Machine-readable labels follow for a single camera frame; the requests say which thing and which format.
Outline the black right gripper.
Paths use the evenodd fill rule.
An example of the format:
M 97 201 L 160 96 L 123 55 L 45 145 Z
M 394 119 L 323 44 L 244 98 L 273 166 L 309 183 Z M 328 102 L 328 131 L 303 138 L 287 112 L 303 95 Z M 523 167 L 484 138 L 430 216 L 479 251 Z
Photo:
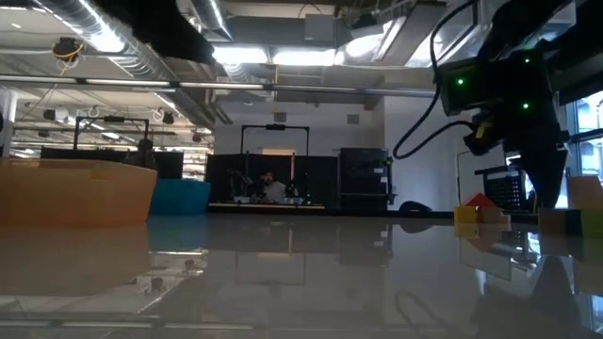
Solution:
M 488 64 L 487 107 L 507 152 L 522 152 L 517 165 L 529 176 L 538 204 L 554 208 L 561 192 L 568 139 L 557 116 L 546 59 L 538 49 L 519 50 Z

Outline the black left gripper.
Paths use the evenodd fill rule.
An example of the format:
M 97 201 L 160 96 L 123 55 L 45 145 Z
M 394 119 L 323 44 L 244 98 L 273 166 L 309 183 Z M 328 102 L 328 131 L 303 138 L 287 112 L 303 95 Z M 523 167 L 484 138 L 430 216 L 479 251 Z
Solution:
M 92 0 L 114 19 L 143 32 L 159 31 L 155 51 L 163 57 L 214 64 L 214 47 L 182 15 L 177 0 Z

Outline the yellow wooden cube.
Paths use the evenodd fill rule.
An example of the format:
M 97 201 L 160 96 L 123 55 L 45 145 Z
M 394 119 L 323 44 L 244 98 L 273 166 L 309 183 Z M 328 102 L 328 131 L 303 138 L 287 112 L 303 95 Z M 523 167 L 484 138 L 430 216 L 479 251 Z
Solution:
M 456 206 L 454 208 L 455 223 L 477 223 L 479 210 L 476 206 Z

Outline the black perforated cart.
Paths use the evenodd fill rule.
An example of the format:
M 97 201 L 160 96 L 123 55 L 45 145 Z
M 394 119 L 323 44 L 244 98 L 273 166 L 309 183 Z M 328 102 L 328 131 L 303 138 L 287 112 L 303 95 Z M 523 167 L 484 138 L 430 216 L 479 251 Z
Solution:
M 511 212 L 530 210 L 527 176 L 518 166 L 478 169 L 474 174 L 482 178 L 483 194 L 500 209 Z

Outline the tan wooden block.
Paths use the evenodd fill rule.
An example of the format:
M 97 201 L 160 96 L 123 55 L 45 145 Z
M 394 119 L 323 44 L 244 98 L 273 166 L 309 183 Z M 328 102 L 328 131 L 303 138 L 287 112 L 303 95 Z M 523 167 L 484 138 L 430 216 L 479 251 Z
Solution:
M 578 176 L 567 179 L 570 209 L 603 209 L 603 186 L 596 176 Z
M 478 223 L 508 225 L 511 222 L 511 217 L 505 215 L 498 207 L 479 207 Z

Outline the fluorescent ceiling light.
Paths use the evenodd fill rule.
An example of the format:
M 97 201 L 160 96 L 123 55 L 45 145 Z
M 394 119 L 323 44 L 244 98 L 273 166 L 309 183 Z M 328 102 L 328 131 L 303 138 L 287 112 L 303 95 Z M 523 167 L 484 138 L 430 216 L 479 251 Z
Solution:
M 272 57 L 272 63 L 284 66 L 333 66 L 335 49 L 280 49 Z
M 264 47 L 242 45 L 218 45 L 212 55 L 218 63 L 227 65 L 268 63 Z

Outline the red triangular wooden block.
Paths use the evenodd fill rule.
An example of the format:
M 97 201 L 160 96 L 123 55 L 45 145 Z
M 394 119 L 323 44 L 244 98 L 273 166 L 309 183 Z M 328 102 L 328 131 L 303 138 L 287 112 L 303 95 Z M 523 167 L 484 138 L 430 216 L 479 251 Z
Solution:
M 473 194 L 462 203 L 462 206 L 476 208 L 497 208 L 497 205 L 482 193 Z

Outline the whiteboard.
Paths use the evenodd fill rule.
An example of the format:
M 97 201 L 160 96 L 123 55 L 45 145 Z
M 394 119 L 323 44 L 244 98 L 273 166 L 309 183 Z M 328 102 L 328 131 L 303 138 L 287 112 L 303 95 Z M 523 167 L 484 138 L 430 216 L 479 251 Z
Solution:
M 474 193 L 483 192 L 483 176 L 477 170 L 485 170 L 506 164 L 501 147 L 495 147 L 484 155 L 474 155 L 463 151 L 456 156 L 457 196 L 458 202 L 464 202 Z

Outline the person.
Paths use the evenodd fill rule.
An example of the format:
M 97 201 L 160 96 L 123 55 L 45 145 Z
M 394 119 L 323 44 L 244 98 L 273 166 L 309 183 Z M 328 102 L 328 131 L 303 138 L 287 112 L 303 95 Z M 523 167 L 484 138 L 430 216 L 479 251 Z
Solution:
M 154 170 L 155 160 L 153 153 L 154 144 L 150 139 L 144 138 L 139 141 L 137 163 L 139 166 Z
M 286 203 L 287 185 L 278 181 L 271 171 L 260 175 L 253 185 L 252 202 Z

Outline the grey ceiling unit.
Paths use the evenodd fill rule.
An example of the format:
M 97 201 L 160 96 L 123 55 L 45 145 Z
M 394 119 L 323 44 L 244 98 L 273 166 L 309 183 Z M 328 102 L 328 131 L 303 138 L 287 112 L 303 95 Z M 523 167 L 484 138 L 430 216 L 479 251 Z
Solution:
M 336 19 L 326 14 L 304 16 L 304 40 L 315 43 L 332 43 L 335 39 Z

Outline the black rounded object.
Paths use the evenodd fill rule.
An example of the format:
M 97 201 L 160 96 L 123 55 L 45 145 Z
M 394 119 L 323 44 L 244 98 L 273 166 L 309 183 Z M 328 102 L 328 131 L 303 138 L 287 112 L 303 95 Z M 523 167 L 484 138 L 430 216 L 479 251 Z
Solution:
M 432 209 L 420 202 L 406 201 L 399 206 L 399 212 L 403 213 L 430 213 Z

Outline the long grey ceiling pipe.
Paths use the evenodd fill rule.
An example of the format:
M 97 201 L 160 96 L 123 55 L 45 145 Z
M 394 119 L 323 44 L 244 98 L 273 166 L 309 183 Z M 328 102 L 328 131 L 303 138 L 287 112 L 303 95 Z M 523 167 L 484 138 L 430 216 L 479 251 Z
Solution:
M 108 79 L 66 76 L 0 74 L 1 83 L 29 83 L 52 85 L 76 85 L 96 87 L 120 87 L 153 89 L 226 89 L 247 91 L 295 91 L 316 92 L 346 95 L 396 96 L 396 97 L 430 97 L 434 90 L 423 89 L 379 89 L 338 87 L 320 85 L 294 85 L 269 83 L 236 83 L 215 81 L 176 81 L 176 80 L 140 80 L 140 79 Z

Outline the blue plastic tray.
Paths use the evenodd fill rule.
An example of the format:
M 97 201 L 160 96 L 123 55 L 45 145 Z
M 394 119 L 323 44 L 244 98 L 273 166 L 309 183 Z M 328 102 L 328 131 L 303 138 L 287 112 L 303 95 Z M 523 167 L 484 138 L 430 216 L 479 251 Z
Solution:
M 211 185 L 190 179 L 159 179 L 156 183 L 150 215 L 196 216 L 204 214 Z

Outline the black cabinet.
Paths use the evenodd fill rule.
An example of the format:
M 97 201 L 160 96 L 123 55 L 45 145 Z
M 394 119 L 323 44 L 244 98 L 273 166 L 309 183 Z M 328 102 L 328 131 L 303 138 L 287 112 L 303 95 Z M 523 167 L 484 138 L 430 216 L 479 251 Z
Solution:
M 338 156 L 338 199 L 344 210 L 387 211 L 392 158 L 383 148 L 342 148 Z

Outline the orange plastic tray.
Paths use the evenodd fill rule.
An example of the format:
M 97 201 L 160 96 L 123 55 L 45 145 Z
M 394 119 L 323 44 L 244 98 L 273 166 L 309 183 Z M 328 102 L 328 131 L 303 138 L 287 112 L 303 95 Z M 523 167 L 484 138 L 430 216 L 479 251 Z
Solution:
M 0 227 L 142 223 L 156 180 L 118 162 L 1 158 Z

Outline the white column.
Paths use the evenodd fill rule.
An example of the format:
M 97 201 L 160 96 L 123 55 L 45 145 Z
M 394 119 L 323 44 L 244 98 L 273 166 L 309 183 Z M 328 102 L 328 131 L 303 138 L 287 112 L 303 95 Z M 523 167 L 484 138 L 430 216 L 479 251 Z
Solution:
M 9 157 L 18 94 L 12 89 L 0 89 L 0 157 Z

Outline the round silver air duct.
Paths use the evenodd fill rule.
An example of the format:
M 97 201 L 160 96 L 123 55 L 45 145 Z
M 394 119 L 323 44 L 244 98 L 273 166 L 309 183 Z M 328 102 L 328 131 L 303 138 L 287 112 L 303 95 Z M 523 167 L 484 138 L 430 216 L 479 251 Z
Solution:
M 190 3 L 195 17 L 203 28 L 216 33 L 227 41 L 233 41 L 221 0 L 190 0 Z

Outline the black gantry frame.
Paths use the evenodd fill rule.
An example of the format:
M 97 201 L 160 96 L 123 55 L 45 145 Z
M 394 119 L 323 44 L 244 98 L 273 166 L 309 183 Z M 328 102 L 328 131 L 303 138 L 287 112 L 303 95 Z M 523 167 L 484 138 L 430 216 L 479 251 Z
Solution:
M 148 138 L 149 130 L 150 130 L 150 122 L 148 119 L 140 119 L 140 118 L 126 118 L 120 116 L 104 116 L 104 117 L 76 117 L 75 118 L 75 126 L 73 132 L 73 150 L 78 149 L 78 140 L 79 135 L 83 130 L 80 130 L 80 122 L 81 121 L 104 121 L 104 122 L 116 122 L 116 123 L 126 123 L 127 121 L 131 122 L 143 122 L 144 123 L 144 132 L 143 138 Z
M 247 129 L 265 129 L 269 131 L 284 131 L 287 129 L 303 130 L 306 134 L 305 140 L 305 156 L 309 156 L 310 151 L 310 127 L 309 126 L 289 126 L 285 124 L 243 124 L 240 128 L 240 144 L 239 153 L 247 153 L 245 150 L 245 132 Z

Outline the black table frame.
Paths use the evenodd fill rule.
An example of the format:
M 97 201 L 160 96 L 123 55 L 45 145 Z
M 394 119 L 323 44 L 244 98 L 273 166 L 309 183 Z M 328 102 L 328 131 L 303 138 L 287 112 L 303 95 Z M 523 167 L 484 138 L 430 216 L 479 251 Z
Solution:
M 276 208 L 226 208 L 216 207 L 207 210 L 207 214 L 251 214 L 283 216 L 320 216 L 320 217 L 358 217 L 358 218 L 435 218 L 454 219 L 453 212 L 400 212 L 400 211 L 351 211 L 351 210 L 306 210 Z

